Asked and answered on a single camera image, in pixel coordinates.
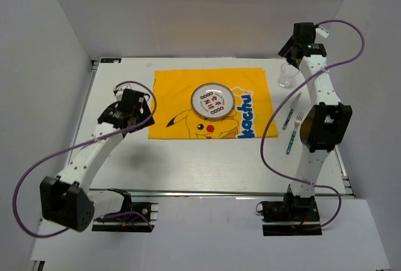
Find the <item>white wall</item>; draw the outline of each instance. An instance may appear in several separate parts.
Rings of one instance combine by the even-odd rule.
[[[90,58],[276,55],[343,0],[59,0]]]
[[[354,191],[367,199],[392,270],[401,270],[400,0],[344,0],[336,17],[366,37],[363,56],[331,72],[341,100],[353,108],[341,154]],[[335,62],[354,55],[360,42],[333,25],[327,45]]]
[[[17,226],[11,198],[34,162],[71,143],[90,61],[57,0],[0,0],[0,262],[24,270],[33,238]],[[34,171],[22,186],[19,210],[36,231],[39,183],[63,159]]]

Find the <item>pikachu ear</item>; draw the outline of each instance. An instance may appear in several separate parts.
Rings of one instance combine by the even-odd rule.
[[[185,119],[188,116],[189,112],[190,112],[190,110],[185,110],[185,111],[179,113],[177,116],[175,116],[174,118],[172,118],[169,121],[169,124],[167,124],[166,127],[170,127],[171,125],[174,125],[174,124],[178,123],[179,121],[182,121],[183,119]]]

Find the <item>yellow placemat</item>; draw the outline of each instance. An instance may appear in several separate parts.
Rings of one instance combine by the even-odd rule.
[[[232,91],[235,109],[229,116],[218,120],[206,119],[192,109],[192,93],[206,83],[220,83]],[[262,68],[156,71],[154,93],[157,109],[155,124],[149,127],[149,138],[262,137],[266,123],[273,114],[268,83]],[[212,133],[206,131],[208,125],[214,127]],[[273,122],[266,136],[277,135]]]

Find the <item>glass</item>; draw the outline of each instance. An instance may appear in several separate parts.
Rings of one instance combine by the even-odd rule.
[[[281,66],[280,77],[278,78],[278,84],[284,88],[291,86],[291,80],[299,73],[299,69],[294,66],[284,63]]]

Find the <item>fork handle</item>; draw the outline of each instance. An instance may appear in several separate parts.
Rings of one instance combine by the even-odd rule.
[[[286,154],[289,154],[291,152],[291,147],[293,146],[294,140],[296,136],[296,130],[293,131],[293,134],[291,135],[291,139],[289,140],[289,144],[287,147]]]
[[[288,125],[289,119],[291,119],[291,116],[293,115],[293,112],[294,112],[294,110],[290,110],[290,111],[289,111],[289,114],[288,114],[287,120],[286,120],[286,122],[285,122],[285,123],[284,123],[284,125],[283,125],[283,130],[285,130],[285,129],[287,128],[287,125]]]

